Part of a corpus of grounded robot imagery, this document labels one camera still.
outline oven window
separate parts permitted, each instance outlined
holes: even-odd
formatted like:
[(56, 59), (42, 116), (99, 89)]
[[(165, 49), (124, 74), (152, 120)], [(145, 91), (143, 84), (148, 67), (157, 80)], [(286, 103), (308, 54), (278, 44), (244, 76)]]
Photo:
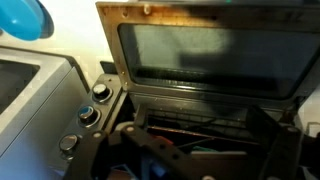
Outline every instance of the oven window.
[(138, 84), (269, 99), (293, 95), (317, 58), (318, 34), (121, 24)]

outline kitchen appliance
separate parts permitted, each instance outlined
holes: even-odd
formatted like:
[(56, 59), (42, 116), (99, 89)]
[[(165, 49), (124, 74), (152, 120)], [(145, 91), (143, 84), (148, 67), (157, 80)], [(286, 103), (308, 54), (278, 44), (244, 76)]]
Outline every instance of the kitchen appliance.
[[(178, 147), (212, 138), (192, 149), (268, 154), (280, 127), (305, 130), (297, 112), (320, 81), (317, 7), (141, 2), (97, 8), (124, 101), (113, 102), (120, 111), (115, 108), (106, 128), (88, 135), (99, 138), (94, 130), (109, 135), (129, 123)], [(76, 144), (76, 136), (67, 139)], [(299, 158), (298, 139), (293, 161)], [(64, 142), (57, 143), (62, 152), (70, 149)], [(90, 156), (83, 154), (86, 145), (80, 142), (79, 153), (73, 151), (73, 167)]]
[(48, 152), (86, 96), (76, 68), (68, 57), (1, 47), (0, 79), (1, 178), (52, 178)]

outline control panel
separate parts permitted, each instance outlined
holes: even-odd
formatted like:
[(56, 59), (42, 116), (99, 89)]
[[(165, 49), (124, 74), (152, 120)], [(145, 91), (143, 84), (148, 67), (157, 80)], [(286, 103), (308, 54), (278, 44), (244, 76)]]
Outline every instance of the control panel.
[(106, 128), (118, 101), (123, 99), (122, 94), (118, 75), (102, 74), (98, 78), (49, 154), (48, 164), (51, 168), (64, 174), (83, 135)]

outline blue object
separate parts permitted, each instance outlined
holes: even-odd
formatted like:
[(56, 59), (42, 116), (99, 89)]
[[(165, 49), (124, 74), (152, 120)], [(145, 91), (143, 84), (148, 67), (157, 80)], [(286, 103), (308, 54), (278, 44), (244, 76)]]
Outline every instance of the blue object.
[(0, 29), (22, 40), (41, 36), (44, 14), (37, 0), (0, 0)]

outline control knob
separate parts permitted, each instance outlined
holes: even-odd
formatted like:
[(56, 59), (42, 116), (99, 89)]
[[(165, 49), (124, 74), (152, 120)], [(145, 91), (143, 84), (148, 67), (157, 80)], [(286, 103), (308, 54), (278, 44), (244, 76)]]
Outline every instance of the control knob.
[(64, 159), (71, 159), (74, 151), (79, 144), (80, 138), (77, 135), (69, 134), (64, 136), (59, 143), (60, 151)]
[(94, 125), (100, 118), (100, 112), (92, 106), (84, 106), (78, 112), (79, 125), (90, 127)]
[(103, 102), (112, 96), (112, 89), (105, 84), (97, 84), (92, 89), (93, 97), (96, 101)]

